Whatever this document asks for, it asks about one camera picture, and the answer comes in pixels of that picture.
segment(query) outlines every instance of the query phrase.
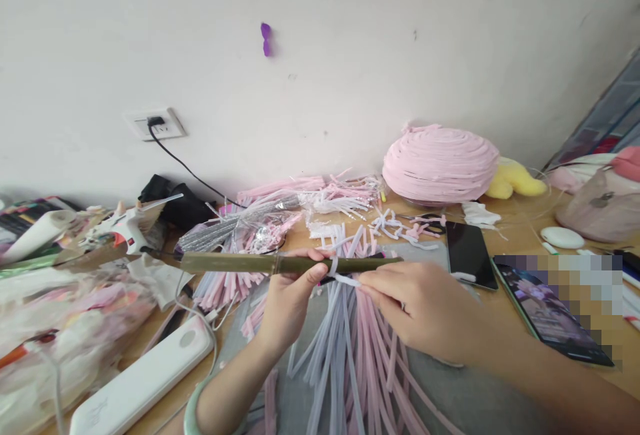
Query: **phone screen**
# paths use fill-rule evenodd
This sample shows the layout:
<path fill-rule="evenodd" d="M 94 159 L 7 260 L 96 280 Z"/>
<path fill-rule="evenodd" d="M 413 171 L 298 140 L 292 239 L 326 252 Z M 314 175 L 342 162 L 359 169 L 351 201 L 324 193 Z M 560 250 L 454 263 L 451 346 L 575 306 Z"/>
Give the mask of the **phone screen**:
<path fill-rule="evenodd" d="M 547 285 L 525 270 L 496 265 L 512 300 L 521 308 L 542 342 L 574 360 L 613 366 L 609 357 Z"/>
<path fill-rule="evenodd" d="M 498 289 L 493 265 L 480 228 L 458 222 L 447 222 L 447 246 L 451 273 L 475 275 L 474 285 Z"/>

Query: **bracelet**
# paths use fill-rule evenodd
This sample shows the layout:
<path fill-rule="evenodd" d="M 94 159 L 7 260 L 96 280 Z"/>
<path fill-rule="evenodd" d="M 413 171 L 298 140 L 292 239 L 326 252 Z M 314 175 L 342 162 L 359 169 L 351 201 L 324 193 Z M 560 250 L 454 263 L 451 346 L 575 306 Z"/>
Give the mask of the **bracelet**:
<path fill-rule="evenodd" d="M 200 427 L 198 427 L 198 419 L 195 414 L 195 409 L 198 407 L 200 394 L 209 384 L 209 382 L 212 381 L 213 377 L 214 375 L 211 374 L 202 382 L 198 383 L 198 385 L 195 387 L 195 391 L 189 397 L 189 401 L 187 402 L 187 407 L 185 409 L 185 435 L 204 435 L 200 431 Z"/>

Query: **wooden table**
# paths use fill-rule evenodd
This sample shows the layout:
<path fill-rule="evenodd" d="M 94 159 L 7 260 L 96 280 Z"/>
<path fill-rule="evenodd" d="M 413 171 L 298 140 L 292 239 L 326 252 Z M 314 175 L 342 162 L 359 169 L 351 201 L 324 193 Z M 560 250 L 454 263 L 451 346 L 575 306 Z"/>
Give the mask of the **wooden table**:
<path fill-rule="evenodd" d="M 487 205 L 487 210 L 498 213 L 502 216 L 502 220 L 496 224 L 500 231 L 483 230 L 485 242 L 491 256 L 498 254 L 509 255 L 542 255 L 548 256 L 549 253 L 541 246 L 541 238 L 539 232 L 546 226 L 557 226 L 553 213 L 561 205 L 568 202 L 571 196 L 561 194 L 559 191 L 553 190 L 548 195 L 535 198 L 525 198 L 514 195 L 507 201 L 500 201 L 483 197 L 482 203 Z M 398 214 L 419 215 L 424 213 L 424 209 L 407 204 L 395 194 L 390 194 L 385 203 L 384 208 L 391 208 Z M 459 205 L 449 207 L 447 209 L 447 218 L 449 220 L 461 220 L 461 207 Z M 370 222 L 377 217 L 375 211 L 371 211 L 367 215 Z M 351 220 L 343 215 L 326 215 L 320 216 L 321 220 L 331 220 L 333 222 L 345 222 L 347 226 L 347 235 L 355 233 L 357 227 L 363 223 L 362 220 Z M 392 243 L 394 240 L 382 237 L 379 243 Z M 175 237 L 169 240 L 167 246 L 173 248 Z M 635 254 L 640 254 L 640 236 L 636 236 L 625 244 L 612 245 L 601 244 L 598 242 L 587 241 L 585 248 L 591 249 L 596 253 L 601 253 L 602 249 L 612 250 L 620 246 L 632 245 L 631 249 Z M 309 240 L 309 232 L 300 222 L 295 225 L 287 235 L 287 243 L 283 250 L 291 250 L 299 247 L 319 246 L 319 242 Z M 574 250 L 559 250 L 564 254 L 575 254 Z M 175 264 L 174 260 L 165 259 L 165 262 Z M 566 294 L 569 300 L 579 300 L 580 320 L 585 328 L 591 330 L 601 330 L 601 339 L 597 340 L 604 345 L 613 346 L 613 359 L 622 360 L 621 368 L 600 369 L 594 368 L 598 374 L 604 379 L 626 390 L 634 397 L 640 400 L 640 332 L 633 328 L 631 324 L 622 320 L 620 316 L 611 316 L 611 304 L 607 307 L 606 302 L 592 301 L 590 290 L 571 284 L 569 273 L 559 273 L 559 284 L 566 286 Z M 516 326 L 519 330 L 527 331 L 526 326 L 511 301 L 507 298 L 504 288 L 500 286 L 497 292 L 488 290 L 478 290 L 483 304 L 491 307 L 494 311 L 503 315 L 504 319 Z M 123 358 L 119 364 L 119 368 L 123 370 L 132 364 L 141 354 L 147 342 L 155 334 L 160 327 L 166 314 L 162 314 L 156 310 L 140 329 L 138 337 L 134 343 L 125 351 Z M 222 326 L 218 335 L 218 349 L 222 347 L 224 338 L 229 331 L 233 317 L 230 316 Z M 189 398 L 195 385 L 206 377 L 211 363 L 213 362 L 213 354 L 206 357 L 194 370 L 192 370 L 182 381 L 180 381 L 160 402 L 158 402 L 138 423 L 130 430 L 130 435 L 149 435 L 156 431 L 157 427 L 178 410 Z M 50 427 L 45 432 L 47 435 L 54 435 L 55 429 Z"/>

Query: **purple bow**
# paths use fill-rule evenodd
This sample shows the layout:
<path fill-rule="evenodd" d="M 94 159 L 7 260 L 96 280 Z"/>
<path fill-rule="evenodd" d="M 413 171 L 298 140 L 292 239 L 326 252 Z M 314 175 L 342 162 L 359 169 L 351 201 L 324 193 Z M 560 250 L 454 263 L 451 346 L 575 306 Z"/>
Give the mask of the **purple bow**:
<path fill-rule="evenodd" d="M 269 38 L 271 36 L 271 26 L 262 22 L 260 24 L 260 32 L 262 32 L 262 38 L 265 40 L 262 44 L 262 50 L 265 52 L 265 57 L 271 56 L 271 47 L 269 46 Z"/>

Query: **white power bank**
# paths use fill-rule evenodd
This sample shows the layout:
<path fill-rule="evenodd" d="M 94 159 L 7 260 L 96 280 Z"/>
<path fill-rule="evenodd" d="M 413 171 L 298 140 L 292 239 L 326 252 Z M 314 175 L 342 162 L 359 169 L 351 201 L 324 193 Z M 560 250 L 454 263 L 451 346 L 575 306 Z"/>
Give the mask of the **white power bank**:
<path fill-rule="evenodd" d="M 122 435 L 213 349 L 199 317 L 136 360 L 80 405 L 69 435 Z"/>

